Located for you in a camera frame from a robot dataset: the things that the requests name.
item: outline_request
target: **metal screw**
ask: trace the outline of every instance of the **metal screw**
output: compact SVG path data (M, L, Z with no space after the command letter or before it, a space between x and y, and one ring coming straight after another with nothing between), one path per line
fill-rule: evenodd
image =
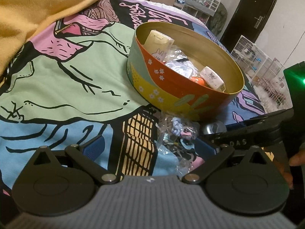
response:
M114 174L104 174L104 175L102 175L102 180L104 182L111 183L111 182L116 180L116 175L114 175Z
M184 178L189 182L196 182L199 180L199 176L197 174L187 174Z

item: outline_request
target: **door handle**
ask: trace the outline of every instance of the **door handle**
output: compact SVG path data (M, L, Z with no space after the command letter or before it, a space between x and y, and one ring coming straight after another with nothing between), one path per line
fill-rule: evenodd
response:
M258 26L260 25L260 23L261 23L261 21L263 20L263 17L262 16L260 16L259 18L256 18L256 17L254 17L255 19L257 19L257 22L256 22L256 24L255 24L255 26L254 26L254 28L258 28Z

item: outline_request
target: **cartoon rabbit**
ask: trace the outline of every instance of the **cartoon rabbit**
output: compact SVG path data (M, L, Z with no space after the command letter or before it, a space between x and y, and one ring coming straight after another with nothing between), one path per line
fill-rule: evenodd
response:
M163 59L163 55L164 55L164 51L160 52L160 49L158 49L156 53L152 54L152 56L154 58L158 59L159 61L161 61L161 59Z

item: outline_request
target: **bedsheet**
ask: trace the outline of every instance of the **bedsheet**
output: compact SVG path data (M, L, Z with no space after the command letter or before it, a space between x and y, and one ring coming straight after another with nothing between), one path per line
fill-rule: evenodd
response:
M176 173L177 156L158 154L156 148L158 110L126 74L134 29L150 21L187 27L226 50L197 19L144 0L100 0L51 24L20 49L0 87L1 195L11 194L39 146L62 150L98 134L105 145L96 163L109 171L119 176ZM258 96L246 81L218 119L233 124L261 114ZM198 161L195 151L187 157Z

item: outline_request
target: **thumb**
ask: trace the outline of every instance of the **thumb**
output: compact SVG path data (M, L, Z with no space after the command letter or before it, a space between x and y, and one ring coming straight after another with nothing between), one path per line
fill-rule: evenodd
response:
M289 159L290 166L300 166L305 164L305 150L299 151L293 157Z

